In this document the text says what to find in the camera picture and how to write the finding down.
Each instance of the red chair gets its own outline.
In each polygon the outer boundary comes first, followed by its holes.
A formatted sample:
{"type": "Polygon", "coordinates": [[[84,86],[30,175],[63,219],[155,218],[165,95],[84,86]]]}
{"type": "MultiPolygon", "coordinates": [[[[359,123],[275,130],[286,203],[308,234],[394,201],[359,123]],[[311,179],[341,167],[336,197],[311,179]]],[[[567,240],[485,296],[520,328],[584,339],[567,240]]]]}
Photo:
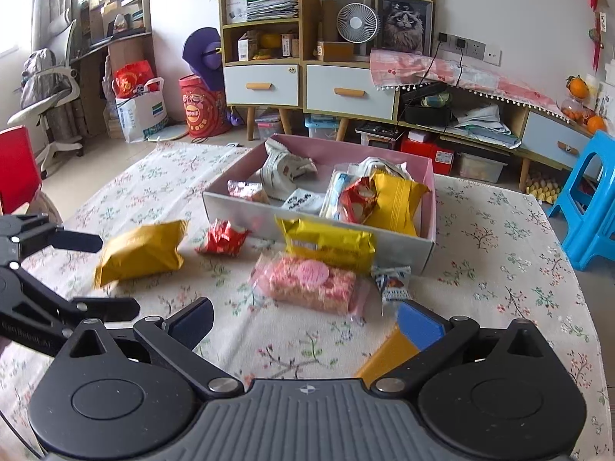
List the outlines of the red chair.
{"type": "Polygon", "coordinates": [[[0,214],[31,203],[41,187],[41,174],[25,126],[0,131],[0,214]]]}

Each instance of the metal screw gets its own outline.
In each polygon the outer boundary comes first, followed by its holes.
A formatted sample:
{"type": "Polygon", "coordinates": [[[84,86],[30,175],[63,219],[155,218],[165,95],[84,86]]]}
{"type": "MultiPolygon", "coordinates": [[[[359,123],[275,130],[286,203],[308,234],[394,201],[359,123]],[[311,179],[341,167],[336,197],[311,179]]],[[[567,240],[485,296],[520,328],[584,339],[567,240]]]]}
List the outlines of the metal screw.
{"type": "Polygon", "coordinates": [[[382,378],[376,382],[376,389],[385,393],[397,393],[402,391],[405,386],[406,383],[398,378],[382,378]]]}
{"type": "Polygon", "coordinates": [[[239,381],[233,378],[214,378],[207,383],[208,388],[215,393],[229,393],[239,387],[239,381]]]}

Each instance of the orange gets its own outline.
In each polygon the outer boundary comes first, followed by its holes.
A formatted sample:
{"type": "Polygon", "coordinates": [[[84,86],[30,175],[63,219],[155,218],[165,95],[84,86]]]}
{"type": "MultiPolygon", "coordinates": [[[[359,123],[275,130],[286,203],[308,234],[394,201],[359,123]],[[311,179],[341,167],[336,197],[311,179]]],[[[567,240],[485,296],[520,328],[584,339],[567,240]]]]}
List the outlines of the orange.
{"type": "Polygon", "coordinates": [[[577,97],[581,100],[585,100],[589,95],[589,88],[580,76],[577,76],[576,78],[574,76],[570,76],[570,78],[568,78],[568,82],[566,83],[566,88],[570,90],[573,97],[577,97]]]}
{"type": "Polygon", "coordinates": [[[587,129],[590,133],[596,133],[599,129],[606,131],[607,125],[600,116],[592,116],[587,120],[587,129]]]}

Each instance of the framed cat picture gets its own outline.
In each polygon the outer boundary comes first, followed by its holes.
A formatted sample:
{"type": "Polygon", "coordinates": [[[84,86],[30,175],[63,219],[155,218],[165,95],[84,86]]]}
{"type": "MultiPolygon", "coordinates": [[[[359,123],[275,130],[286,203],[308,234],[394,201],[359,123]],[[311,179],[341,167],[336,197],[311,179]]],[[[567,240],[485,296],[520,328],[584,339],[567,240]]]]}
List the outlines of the framed cat picture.
{"type": "Polygon", "coordinates": [[[376,48],[431,55],[435,0],[371,0],[380,19],[376,48]]]}

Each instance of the power outlet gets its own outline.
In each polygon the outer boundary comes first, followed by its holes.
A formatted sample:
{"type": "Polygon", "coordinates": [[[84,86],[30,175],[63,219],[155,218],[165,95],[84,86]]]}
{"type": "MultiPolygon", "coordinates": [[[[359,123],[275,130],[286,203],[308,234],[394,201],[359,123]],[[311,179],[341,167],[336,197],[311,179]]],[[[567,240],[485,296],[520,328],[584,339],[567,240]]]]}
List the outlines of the power outlet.
{"type": "Polygon", "coordinates": [[[502,50],[497,45],[487,45],[485,47],[485,59],[484,61],[494,66],[499,66],[502,59],[502,50]]]}
{"type": "Polygon", "coordinates": [[[442,42],[440,48],[442,50],[446,50],[448,52],[461,54],[463,51],[464,57],[474,57],[479,61],[483,60],[485,55],[485,44],[480,41],[469,40],[468,38],[463,38],[462,36],[455,36],[454,34],[448,35],[448,41],[442,42]],[[465,40],[465,47],[459,48],[457,46],[457,40],[462,39],[465,40]]]}

